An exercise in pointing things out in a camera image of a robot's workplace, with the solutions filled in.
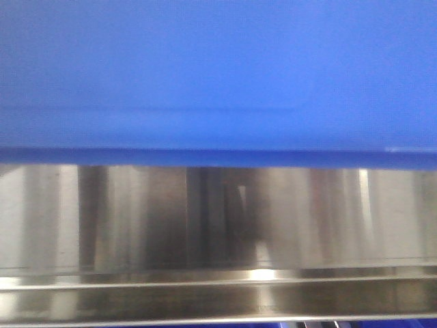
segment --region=stainless steel panel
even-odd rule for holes
[[[0,165],[0,325],[437,316],[437,173]]]

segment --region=blue edge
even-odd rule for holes
[[[220,324],[220,325],[210,324],[210,325],[159,326],[159,328],[174,328],[174,327],[176,328],[284,328],[286,327],[286,325],[281,323],[240,323],[240,324]],[[357,321],[354,323],[353,327],[356,328],[436,328],[437,319]]]
[[[434,153],[0,148],[4,163],[437,169]]]

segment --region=blue container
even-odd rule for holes
[[[437,2],[0,2],[0,161],[437,168]]]

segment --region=metal ledge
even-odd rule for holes
[[[437,174],[0,166],[0,326],[437,316]]]

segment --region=blue panel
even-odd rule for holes
[[[437,168],[437,2],[2,0],[0,161]]]

